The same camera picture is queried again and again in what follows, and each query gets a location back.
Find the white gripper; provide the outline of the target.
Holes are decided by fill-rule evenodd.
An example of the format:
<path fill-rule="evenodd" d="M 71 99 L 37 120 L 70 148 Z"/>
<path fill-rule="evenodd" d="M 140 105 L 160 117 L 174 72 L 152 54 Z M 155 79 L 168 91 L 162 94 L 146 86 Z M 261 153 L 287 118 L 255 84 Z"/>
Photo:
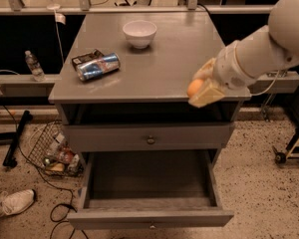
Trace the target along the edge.
<path fill-rule="evenodd" d="M 234 41 L 224 47 L 216 56 L 209 59 L 194 75 L 194 80 L 203 80 L 203 85 L 190 98 L 188 103 L 196 108 L 202 108 L 218 102 L 225 97 L 223 88 L 212 81 L 212 76 L 223 86 L 231 90 L 248 87 L 256 82 L 239 65 L 236 51 L 239 41 Z"/>

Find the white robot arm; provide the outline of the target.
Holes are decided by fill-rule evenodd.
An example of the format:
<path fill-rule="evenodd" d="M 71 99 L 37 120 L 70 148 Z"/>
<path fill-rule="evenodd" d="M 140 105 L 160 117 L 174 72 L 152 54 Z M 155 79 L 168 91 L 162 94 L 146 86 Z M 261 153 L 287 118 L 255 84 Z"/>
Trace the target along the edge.
<path fill-rule="evenodd" d="M 279 0 L 268 23 L 240 41 L 223 48 L 192 77 L 188 103 L 202 108 L 225 97 L 229 90 L 253 85 L 260 76 L 299 65 L 299 0 Z"/>

